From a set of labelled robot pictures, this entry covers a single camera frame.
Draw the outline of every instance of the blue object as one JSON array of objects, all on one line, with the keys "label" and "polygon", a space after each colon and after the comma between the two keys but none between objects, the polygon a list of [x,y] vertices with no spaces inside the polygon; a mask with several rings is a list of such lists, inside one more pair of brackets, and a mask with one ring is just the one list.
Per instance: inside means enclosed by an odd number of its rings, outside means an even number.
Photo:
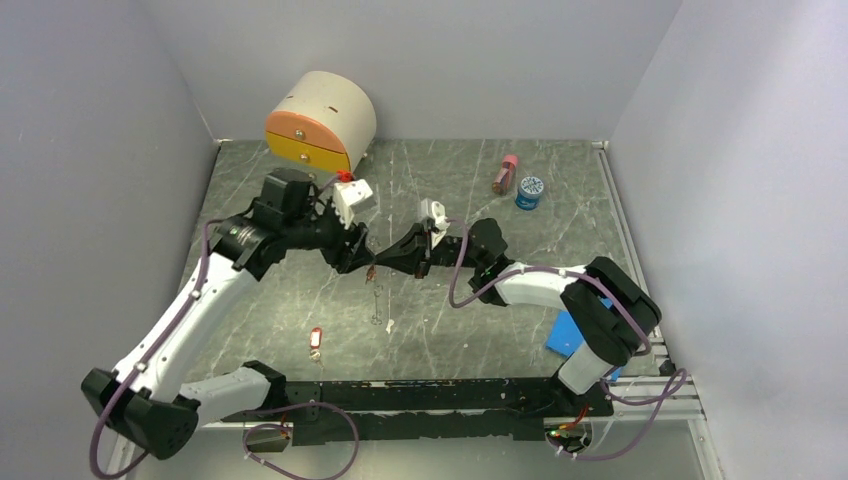
[{"label": "blue object", "polygon": [[545,184],[539,177],[524,177],[518,184],[515,204],[522,210],[533,210],[539,205],[539,198],[545,190]]},{"label": "blue object", "polygon": [[[604,298],[601,302],[607,308],[612,306],[612,301],[609,299]],[[559,312],[557,320],[554,323],[554,328],[551,330],[551,335],[548,337],[545,346],[560,355],[570,357],[582,343],[583,334],[580,333],[580,329],[577,328],[577,324],[574,323],[571,314],[568,312]],[[618,380],[619,375],[621,375],[621,368],[617,368],[608,378],[615,381]]]}]

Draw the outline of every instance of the gray marble tabletop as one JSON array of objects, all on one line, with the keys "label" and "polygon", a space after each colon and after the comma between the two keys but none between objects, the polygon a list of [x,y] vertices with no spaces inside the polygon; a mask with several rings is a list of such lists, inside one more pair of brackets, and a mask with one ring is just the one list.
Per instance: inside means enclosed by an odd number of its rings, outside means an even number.
[{"label": "gray marble tabletop", "polygon": [[[368,152],[355,173],[368,180],[377,200],[358,216],[370,228],[374,250],[400,239],[417,220],[418,201],[429,197],[443,203],[448,216],[464,217],[469,225],[480,218],[497,219],[513,259],[571,266],[605,255],[629,271],[610,192],[589,142],[377,140]],[[492,193],[505,154],[519,157],[517,179],[535,175],[545,182],[536,210],[515,206],[514,187],[504,197]],[[265,175],[281,166],[300,168],[271,154],[264,142],[225,142],[198,225],[244,210]],[[319,183],[328,178],[315,173]],[[451,227],[450,233],[459,230]],[[186,275],[198,252],[195,239]],[[341,276],[318,252],[289,252],[226,317],[187,381],[232,371],[251,359],[290,380],[553,374],[563,359],[544,344],[558,312],[480,303],[454,310],[447,303],[450,275],[449,269],[434,267],[428,277],[416,280],[378,268],[380,296],[375,301],[375,286],[366,284],[365,269]],[[460,280],[458,298],[471,292],[467,278],[465,274]],[[379,325],[372,320],[376,311]],[[324,331],[322,365],[308,355],[314,327]],[[647,364],[636,373],[656,371]]]}]

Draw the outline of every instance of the wall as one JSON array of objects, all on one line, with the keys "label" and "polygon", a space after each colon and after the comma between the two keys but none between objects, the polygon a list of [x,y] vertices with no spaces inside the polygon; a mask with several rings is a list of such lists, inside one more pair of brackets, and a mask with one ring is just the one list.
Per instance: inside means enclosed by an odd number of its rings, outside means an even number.
[{"label": "wall", "polygon": [[848,478],[848,5],[686,1],[611,139],[728,478]]},{"label": "wall", "polygon": [[218,138],[259,139],[303,73],[390,138],[606,139],[680,0],[145,0]]},{"label": "wall", "polygon": [[215,149],[135,2],[0,2],[0,477],[90,478],[80,381],[172,298]]}]

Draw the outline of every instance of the white wall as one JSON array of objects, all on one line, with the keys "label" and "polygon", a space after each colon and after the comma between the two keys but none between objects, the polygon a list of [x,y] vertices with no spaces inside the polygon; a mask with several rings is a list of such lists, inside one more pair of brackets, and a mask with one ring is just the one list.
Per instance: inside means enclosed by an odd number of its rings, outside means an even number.
[{"label": "white wall", "polygon": [[0,2],[3,479],[90,478],[80,382],[176,291],[215,146],[154,32],[132,0]]},{"label": "white wall", "polygon": [[309,70],[357,82],[378,135],[612,134],[680,0],[145,0],[218,138],[258,139]]},{"label": "white wall", "polygon": [[848,478],[848,5],[686,1],[612,137],[731,479]]}]

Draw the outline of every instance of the blue container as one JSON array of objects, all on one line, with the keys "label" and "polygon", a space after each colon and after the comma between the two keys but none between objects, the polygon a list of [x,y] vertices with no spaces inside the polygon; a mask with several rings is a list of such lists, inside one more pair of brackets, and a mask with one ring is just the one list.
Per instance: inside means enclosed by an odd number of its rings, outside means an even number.
[{"label": "blue container", "polygon": [[539,199],[545,190],[545,184],[539,177],[524,177],[518,184],[515,204],[522,210],[533,210],[539,205]]}]

